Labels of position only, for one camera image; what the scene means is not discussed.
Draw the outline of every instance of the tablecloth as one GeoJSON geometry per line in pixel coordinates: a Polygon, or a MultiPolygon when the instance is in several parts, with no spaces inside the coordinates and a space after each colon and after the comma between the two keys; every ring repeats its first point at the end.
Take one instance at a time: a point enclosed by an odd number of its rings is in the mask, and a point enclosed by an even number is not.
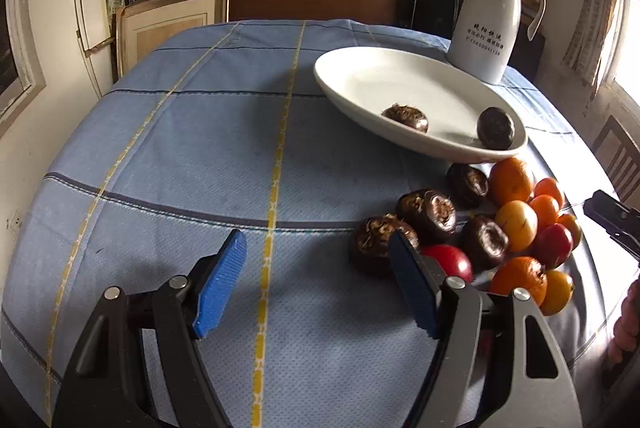
{"type": "MultiPolygon", "coordinates": [[[[234,426],[401,425],[435,342],[393,279],[348,264],[347,239],[408,191],[446,191],[447,163],[371,134],[326,99],[314,62],[350,46],[445,62],[448,41],[348,20],[195,28],[150,53],[92,109],[42,180],[2,302],[2,362],[42,418],[106,287],[155,289],[237,227],[247,262],[220,327],[198,343],[234,426]]],[[[559,180],[584,229],[564,264],[574,299],[548,321],[588,422],[603,401],[607,333],[637,267],[582,213],[594,190],[613,189],[574,129],[513,69],[492,88],[529,132],[521,157],[537,179],[559,180]]],[[[148,332],[145,347],[159,414],[175,423],[148,332]]]]}

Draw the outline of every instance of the pile of fruit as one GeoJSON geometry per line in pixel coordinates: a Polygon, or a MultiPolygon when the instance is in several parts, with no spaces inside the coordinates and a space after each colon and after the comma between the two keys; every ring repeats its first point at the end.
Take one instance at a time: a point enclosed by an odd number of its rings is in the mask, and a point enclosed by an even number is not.
{"type": "Polygon", "coordinates": [[[488,178],[477,168],[454,163],[447,183],[452,198],[421,189],[401,196],[395,214],[365,220],[350,239],[350,261],[364,273],[391,275],[388,240],[400,230],[447,276],[470,283],[474,274],[497,267],[491,293],[506,295],[524,287],[543,314],[564,309],[574,284],[558,267],[580,243],[582,232],[573,215],[560,212],[564,194],[558,182],[546,178],[534,184],[527,164],[512,157],[494,164],[488,178]],[[495,216],[472,212],[455,235],[456,208],[473,210],[487,198],[497,208],[495,216]]]}

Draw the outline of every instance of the red fruit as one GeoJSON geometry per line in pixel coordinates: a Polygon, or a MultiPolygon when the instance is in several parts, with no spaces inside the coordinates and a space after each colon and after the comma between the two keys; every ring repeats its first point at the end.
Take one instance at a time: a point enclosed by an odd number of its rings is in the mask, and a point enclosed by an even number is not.
{"type": "Polygon", "coordinates": [[[448,277],[460,277],[468,283],[474,279],[471,262],[461,249],[439,244],[423,248],[422,254],[436,259],[448,277]]]}
{"type": "Polygon", "coordinates": [[[540,231],[533,244],[533,256],[547,269],[562,264],[574,249],[571,232],[562,224],[552,224],[540,231]]]}

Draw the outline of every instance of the orange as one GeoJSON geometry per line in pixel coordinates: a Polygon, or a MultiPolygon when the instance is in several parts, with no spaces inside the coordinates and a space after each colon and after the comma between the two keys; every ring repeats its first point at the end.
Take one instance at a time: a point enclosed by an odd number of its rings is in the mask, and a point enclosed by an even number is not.
{"type": "Polygon", "coordinates": [[[564,206],[564,193],[560,189],[558,181],[552,177],[545,177],[545,179],[538,181],[538,184],[533,189],[533,196],[538,197],[539,195],[551,195],[558,201],[560,208],[564,206]]]}
{"type": "Polygon", "coordinates": [[[529,201],[533,174],[527,164],[510,157],[494,164],[489,174],[489,197],[498,207],[509,201],[529,201]]]}
{"type": "Polygon", "coordinates": [[[562,271],[546,272],[546,295],[540,306],[543,315],[561,312],[574,294],[574,279],[562,271]]]}
{"type": "Polygon", "coordinates": [[[533,208],[538,216],[538,231],[544,230],[547,226],[551,226],[558,222],[558,213],[560,206],[551,195],[539,195],[534,197],[529,206],[533,208]]]}
{"type": "Polygon", "coordinates": [[[495,222],[509,238],[509,251],[529,248],[538,233],[538,217],[533,208],[522,201],[510,201],[495,214],[495,222]]]}
{"type": "Polygon", "coordinates": [[[546,274],[542,264],[532,257],[515,257],[506,262],[491,281],[490,293],[509,294],[524,287],[540,306],[546,295],[546,274]]]}
{"type": "Polygon", "coordinates": [[[569,233],[571,233],[571,240],[574,242],[574,249],[577,248],[578,244],[580,244],[580,240],[582,239],[582,228],[578,221],[575,220],[573,215],[565,213],[564,215],[560,215],[558,217],[558,223],[562,224],[569,233]]]}

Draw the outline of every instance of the door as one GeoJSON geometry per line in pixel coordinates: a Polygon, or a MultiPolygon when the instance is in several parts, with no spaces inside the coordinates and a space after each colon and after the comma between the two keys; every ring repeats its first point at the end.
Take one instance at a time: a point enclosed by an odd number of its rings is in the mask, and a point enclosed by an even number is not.
{"type": "Polygon", "coordinates": [[[118,12],[118,74],[180,31],[228,22],[229,0],[149,0],[118,12]]]}

